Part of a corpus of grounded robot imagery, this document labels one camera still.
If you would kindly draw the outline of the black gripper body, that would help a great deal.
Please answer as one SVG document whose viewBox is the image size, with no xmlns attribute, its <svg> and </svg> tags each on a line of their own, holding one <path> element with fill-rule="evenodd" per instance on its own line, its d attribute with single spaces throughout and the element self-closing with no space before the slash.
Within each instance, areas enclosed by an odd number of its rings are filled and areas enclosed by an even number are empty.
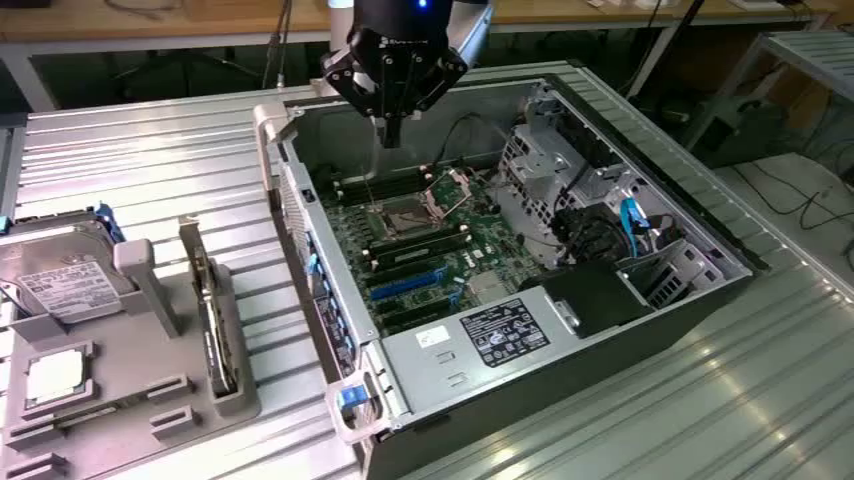
<svg viewBox="0 0 854 480">
<path fill-rule="evenodd" d="M 358 1 L 354 3 L 351 52 L 384 93 L 398 100 L 414 51 L 450 47 L 450 1 Z"/>
</svg>

